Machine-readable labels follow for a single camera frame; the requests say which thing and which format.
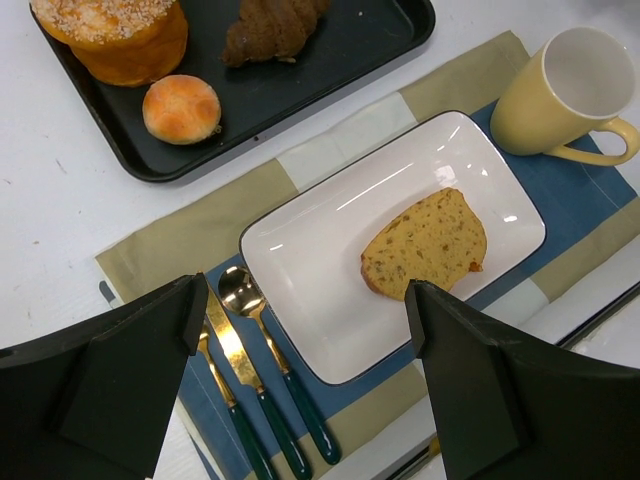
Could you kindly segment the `white rectangular plate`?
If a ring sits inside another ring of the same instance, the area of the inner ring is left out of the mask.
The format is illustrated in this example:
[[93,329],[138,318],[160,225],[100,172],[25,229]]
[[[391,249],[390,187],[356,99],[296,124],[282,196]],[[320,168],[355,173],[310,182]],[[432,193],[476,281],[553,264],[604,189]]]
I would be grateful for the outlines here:
[[482,271],[453,287],[466,300],[537,250],[546,228],[503,156],[460,112],[412,128],[242,234],[256,285],[321,381],[349,382],[409,341],[405,307],[366,286],[360,256],[393,218],[446,187],[464,195],[488,239]]

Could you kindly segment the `yellow bread slice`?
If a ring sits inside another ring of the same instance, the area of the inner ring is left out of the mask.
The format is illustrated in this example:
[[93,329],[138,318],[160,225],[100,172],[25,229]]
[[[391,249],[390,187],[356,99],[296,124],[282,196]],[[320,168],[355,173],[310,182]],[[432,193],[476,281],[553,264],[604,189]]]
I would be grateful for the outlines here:
[[361,276],[374,292],[402,301],[412,280],[445,291],[483,270],[483,224],[457,189],[416,202],[386,225],[361,254]]

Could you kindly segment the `yellow mug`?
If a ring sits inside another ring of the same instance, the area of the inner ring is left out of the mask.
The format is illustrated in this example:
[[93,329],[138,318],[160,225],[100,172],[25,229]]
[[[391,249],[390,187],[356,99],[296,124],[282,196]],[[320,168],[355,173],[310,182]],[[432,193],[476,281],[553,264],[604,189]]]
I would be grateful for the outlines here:
[[[572,28],[548,40],[516,75],[495,106],[491,135],[514,155],[620,165],[639,152],[639,131],[619,117],[635,92],[628,49],[601,30]],[[568,146],[591,131],[619,136],[625,151],[604,155]]]

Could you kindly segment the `black baking tray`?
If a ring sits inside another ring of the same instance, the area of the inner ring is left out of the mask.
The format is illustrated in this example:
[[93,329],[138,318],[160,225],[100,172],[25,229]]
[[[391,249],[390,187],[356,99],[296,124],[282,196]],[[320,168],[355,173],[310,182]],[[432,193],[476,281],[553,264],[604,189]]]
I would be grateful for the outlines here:
[[174,181],[206,166],[216,169],[253,148],[272,127],[292,124],[316,102],[399,57],[414,55],[431,37],[436,14],[429,1],[334,1],[295,63],[264,62],[228,68],[219,56],[237,1],[184,1],[189,24],[177,71],[208,82],[222,104],[222,130],[188,146],[173,146],[146,130],[145,88],[108,86],[94,79],[70,49],[47,39],[121,166],[151,183]]

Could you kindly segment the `brown chocolate croissant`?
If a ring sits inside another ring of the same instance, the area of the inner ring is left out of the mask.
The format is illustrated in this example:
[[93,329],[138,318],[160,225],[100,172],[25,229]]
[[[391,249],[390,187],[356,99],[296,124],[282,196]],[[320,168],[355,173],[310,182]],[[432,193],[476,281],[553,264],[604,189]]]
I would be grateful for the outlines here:
[[295,57],[315,32],[329,0],[245,0],[226,32],[222,62],[231,68]]

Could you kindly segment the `large orange sugared bun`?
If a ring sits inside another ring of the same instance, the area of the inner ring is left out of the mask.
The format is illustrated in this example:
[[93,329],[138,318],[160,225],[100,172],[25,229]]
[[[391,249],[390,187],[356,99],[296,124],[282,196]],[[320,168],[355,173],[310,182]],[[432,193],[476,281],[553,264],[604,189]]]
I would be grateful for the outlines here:
[[188,22],[178,1],[32,1],[41,27],[67,45],[97,80],[152,83],[176,69]]

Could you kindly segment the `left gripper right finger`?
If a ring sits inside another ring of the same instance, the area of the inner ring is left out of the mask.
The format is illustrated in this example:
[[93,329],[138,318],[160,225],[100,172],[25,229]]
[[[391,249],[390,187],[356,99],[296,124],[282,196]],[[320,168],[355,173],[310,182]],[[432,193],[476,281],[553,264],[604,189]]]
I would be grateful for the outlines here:
[[639,372],[549,344],[427,281],[405,295],[451,479],[635,479]]

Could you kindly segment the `small round bun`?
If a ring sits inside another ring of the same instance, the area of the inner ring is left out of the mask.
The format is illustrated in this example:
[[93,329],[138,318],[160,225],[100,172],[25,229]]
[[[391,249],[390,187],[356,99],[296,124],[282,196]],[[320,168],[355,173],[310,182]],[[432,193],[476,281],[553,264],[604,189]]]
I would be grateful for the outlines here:
[[172,145],[199,143],[222,130],[216,91],[191,75],[168,75],[153,83],[144,96],[142,116],[151,135]]

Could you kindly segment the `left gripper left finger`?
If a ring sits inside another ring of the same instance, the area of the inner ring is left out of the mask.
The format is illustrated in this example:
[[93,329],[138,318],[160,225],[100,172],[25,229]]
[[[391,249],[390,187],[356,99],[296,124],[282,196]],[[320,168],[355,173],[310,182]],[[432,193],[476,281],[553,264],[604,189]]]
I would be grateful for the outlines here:
[[207,296],[203,275],[185,275],[2,349],[2,478],[152,477]]

